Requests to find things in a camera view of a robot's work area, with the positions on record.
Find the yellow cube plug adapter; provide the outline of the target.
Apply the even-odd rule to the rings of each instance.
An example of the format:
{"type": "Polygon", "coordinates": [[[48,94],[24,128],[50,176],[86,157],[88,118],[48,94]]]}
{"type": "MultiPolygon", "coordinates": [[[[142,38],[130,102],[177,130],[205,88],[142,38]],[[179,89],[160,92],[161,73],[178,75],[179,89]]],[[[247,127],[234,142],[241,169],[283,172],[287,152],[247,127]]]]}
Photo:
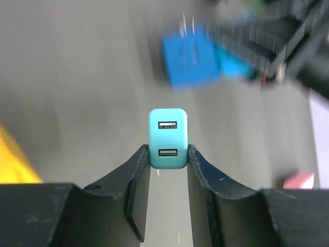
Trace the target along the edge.
{"type": "Polygon", "coordinates": [[[24,152],[1,124],[1,184],[43,183],[24,152]]]}

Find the pink triangular socket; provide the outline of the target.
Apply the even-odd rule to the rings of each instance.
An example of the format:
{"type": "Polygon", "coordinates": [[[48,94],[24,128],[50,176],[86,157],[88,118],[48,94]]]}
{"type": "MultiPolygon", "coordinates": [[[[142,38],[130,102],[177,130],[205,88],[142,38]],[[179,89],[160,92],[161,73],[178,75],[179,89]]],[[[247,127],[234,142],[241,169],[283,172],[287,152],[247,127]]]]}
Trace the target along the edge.
{"type": "Polygon", "coordinates": [[[285,179],[284,189],[313,189],[314,173],[298,172],[285,179]]]}

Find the blue cube socket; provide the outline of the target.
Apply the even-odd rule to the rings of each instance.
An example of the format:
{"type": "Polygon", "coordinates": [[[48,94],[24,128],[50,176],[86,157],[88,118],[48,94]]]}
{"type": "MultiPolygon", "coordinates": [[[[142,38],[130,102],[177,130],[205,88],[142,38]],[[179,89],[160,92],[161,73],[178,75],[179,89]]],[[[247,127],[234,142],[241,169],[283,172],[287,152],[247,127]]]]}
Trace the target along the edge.
{"type": "Polygon", "coordinates": [[[162,51],[171,89],[194,89],[219,82],[216,50],[204,23],[165,34],[162,51]]]}

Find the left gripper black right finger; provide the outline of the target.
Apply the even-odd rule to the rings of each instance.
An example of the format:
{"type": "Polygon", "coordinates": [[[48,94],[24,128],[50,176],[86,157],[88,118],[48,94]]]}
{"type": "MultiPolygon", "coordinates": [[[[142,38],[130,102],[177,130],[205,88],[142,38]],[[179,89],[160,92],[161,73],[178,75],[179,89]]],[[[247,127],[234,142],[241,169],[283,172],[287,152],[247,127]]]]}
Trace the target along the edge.
{"type": "Polygon", "coordinates": [[[252,210],[256,191],[210,164],[188,147],[188,193],[194,246],[260,246],[252,210]]]}

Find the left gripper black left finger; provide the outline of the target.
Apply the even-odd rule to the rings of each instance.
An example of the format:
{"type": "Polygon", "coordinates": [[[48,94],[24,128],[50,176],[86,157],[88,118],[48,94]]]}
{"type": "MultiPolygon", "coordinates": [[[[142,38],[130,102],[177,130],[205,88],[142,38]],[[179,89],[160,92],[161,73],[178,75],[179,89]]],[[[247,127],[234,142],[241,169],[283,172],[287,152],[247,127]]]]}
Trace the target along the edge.
{"type": "Polygon", "coordinates": [[[87,185],[89,195],[84,243],[143,243],[151,166],[142,145],[125,163],[87,185]]]}

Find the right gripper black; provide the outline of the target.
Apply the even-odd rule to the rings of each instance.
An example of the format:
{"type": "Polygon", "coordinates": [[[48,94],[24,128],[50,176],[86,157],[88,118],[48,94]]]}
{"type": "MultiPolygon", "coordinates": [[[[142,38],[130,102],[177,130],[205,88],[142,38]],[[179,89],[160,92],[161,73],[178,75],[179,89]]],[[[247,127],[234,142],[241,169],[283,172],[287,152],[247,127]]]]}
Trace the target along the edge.
{"type": "Polygon", "coordinates": [[[289,77],[312,90],[328,90],[328,1],[265,1],[264,7],[265,16],[274,19],[209,23],[209,38],[266,75],[287,58],[289,77]]]}

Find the teal plug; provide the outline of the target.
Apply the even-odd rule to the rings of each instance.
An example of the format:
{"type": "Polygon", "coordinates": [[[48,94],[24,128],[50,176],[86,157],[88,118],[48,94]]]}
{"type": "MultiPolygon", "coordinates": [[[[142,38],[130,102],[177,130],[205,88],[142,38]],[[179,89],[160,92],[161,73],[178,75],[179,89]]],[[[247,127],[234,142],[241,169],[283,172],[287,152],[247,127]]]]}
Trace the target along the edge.
{"type": "Polygon", "coordinates": [[[188,163],[188,116],[180,108],[149,113],[150,165],[155,169],[182,169],[188,163]]]}

